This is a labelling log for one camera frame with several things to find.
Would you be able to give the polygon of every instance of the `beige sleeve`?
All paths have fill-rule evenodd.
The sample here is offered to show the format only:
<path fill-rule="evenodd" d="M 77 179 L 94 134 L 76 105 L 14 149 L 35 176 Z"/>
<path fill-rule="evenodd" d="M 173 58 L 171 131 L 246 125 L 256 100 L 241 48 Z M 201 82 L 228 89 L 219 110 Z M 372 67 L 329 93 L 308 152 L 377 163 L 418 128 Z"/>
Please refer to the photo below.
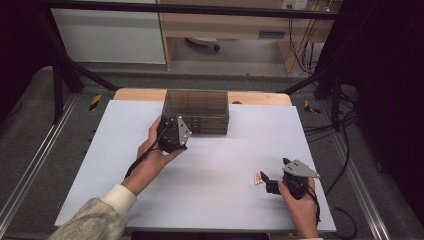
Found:
<path fill-rule="evenodd" d="M 122 185 L 89 200 L 49 239 L 120 239 L 136 197 Z"/>

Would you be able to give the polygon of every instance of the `hand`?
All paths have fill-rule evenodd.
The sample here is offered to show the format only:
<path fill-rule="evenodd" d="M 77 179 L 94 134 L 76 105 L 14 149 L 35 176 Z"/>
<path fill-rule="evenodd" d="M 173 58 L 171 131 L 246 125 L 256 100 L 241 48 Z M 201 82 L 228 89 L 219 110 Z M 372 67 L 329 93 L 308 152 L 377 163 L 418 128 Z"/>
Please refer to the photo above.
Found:
<path fill-rule="evenodd" d="M 315 181 L 308 179 L 309 186 L 315 191 Z M 300 238 L 317 238 L 317 221 L 315 201 L 306 194 L 302 199 L 296 200 L 290 194 L 289 189 L 283 182 L 278 182 L 278 189 L 286 201 L 290 210 L 291 219 L 297 229 Z"/>
<path fill-rule="evenodd" d="M 139 158 L 143 153 L 145 153 L 149 147 L 155 142 L 157 138 L 157 128 L 160 124 L 160 116 L 149 128 L 149 136 L 146 141 L 144 141 L 138 148 L 137 158 Z M 152 181 L 156 178 L 157 175 L 162 171 L 162 169 L 176 158 L 183 150 L 174 151 L 170 154 L 164 155 L 159 150 L 159 145 L 153 147 L 147 158 L 144 159 L 132 172 L 130 176 L 125 178 L 121 183 L 122 186 L 126 187 L 135 195 L 140 194 Z"/>

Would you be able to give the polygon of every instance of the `electrical cable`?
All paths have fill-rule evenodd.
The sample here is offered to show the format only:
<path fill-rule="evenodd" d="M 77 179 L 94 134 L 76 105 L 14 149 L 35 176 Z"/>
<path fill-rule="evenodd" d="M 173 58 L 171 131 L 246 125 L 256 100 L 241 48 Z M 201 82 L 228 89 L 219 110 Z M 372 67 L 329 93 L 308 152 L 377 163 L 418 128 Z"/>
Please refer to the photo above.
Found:
<path fill-rule="evenodd" d="M 128 176 L 131 175 L 131 173 L 134 171 L 134 169 L 144 160 L 147 158 L 147 155 L 149 155 L 149 153 L 151 151 L 157 150 L 159 148 L 155 148 L 153 149 L 153 147 L 156 145 L 156 143 L 158 143 L 159 139 L 161 139 L 163 137 L 163 135 L 165 134 L 166 130 L 168 130 L 170 125 L 166 125 L 166 127 L 162 130 L 162 132 L 159 134 L 159 136 L 156 138 L 156 140 L 152 143 L 152 145 L 150 145 L 150 147 L 147 149 L 146 152 L 144 152 L 143 154 L 141 154 L 141 156 L 139 158 L 137 158 L 137 160 L 134 161 L 133 164 L 131 164 L 131 166 L 129 167 L 127 174 L 125 174 L 125 178 L 127 178 Z"/>
<path fill-rule="evenodd" d="M 343 210 L 343 209 L 341 209 L 341 208 L 339 208 L 339 207 L 335 207 L 335 206 L 333 206 L 333 210 L 336 210 L 336 211 L 342 212 L 342 213 L 344 213 L 346 216 L 348 216 L 348 217 L 349 217 L 350 221 L 351 221 L 351 222 L 352 222 L 352 224 L 353 224 L 353 233 L 352 233 L 352 236 L 349 236 L 349 237 L 342 236 L 342 235 L 340 235 L 340 234 L 338 234 L 338 233 L 335 233 L 335 232 L 333 232 L 332 234 L 333 234 L 334 236 L 336 236 L 336 237 L 338 237 L 338 238 L 342 239 L 342 240 L 351 240 L 351 239 L 354 239 L 354 238 L 356 237 L 356 235 L 358 234 L 358 225 L 356 225 L 355 219 L 354 219 L 354 218 L 352 217 L 352 215 L 350 215 L 347 211 L 345 211 L 345 210 Z"/>
<path fill-rule="evenodd" d="M 345 119 L 348 115 L 350 115 L 350 114 L 355 114 L 355 112 L 353 112 L 353 111 L 351 111 L 351 112 L 349 112 L 349 113 L 346 113 L 345 114 L 345 116 L 344 116 L 344 118 L 343 119 Z M 347 137 L 347 134 L 346 134 L 346 127 L 345 127 L 345 124 L 344 124 L 344 122 L 342 122 L 342 129 L 343 129 L 343 136 L 344 136 L 344 139 L 345 139 L 345 143 L 346 143 L 346 160 L 345 160 L 345 163 L 344 163 L 344 165 L 343 165 L 343 168 L 342 168 L 342 170 L 339 172 L 339 174 L 337 175 L 337 177 L 336 177 L 336 179 L 333 181 L 333 183 L 330 185 L 330 187 L 327 189 L 327 191 L 325 192 L 325 196 L 328 196 L 328 194 L 331 192 L 331 190 L 334 188 L 334 186 L 336 185 L 336 183 L 340 180 L 340 178 L 343 176 L 343 174 L 344 174 L 344 172 L 346 171 L 346 168 L 347 168 L 347 166 L 348 166 L 348 164 L 349 164 L 349 155 L 350 155 L 350 146 L 349 146 L 349 139 L 348 139 L 348 137 Z"/>

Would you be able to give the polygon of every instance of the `white tabletop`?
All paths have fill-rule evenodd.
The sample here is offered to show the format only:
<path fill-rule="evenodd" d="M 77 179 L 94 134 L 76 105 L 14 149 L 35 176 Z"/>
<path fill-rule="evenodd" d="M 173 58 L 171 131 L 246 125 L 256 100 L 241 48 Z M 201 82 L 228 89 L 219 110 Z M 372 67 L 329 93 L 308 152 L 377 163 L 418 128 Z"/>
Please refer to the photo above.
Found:
<path fill-rule="evenodd" d="M 109 102 L 55 225 L 72 218 L 90 198 L 122 182 L 163 102 Z M 256 172 L 282 176 L 282 158 L 315 169 L 295 107 L 231 104 L 226 136 L 193 136 L 138 196 L 128 228 L 159 231 L 275 232 L 294 229 L 279 195 L 254 185 Z M 319 180 L 318 230 L 335 231 Z"/>

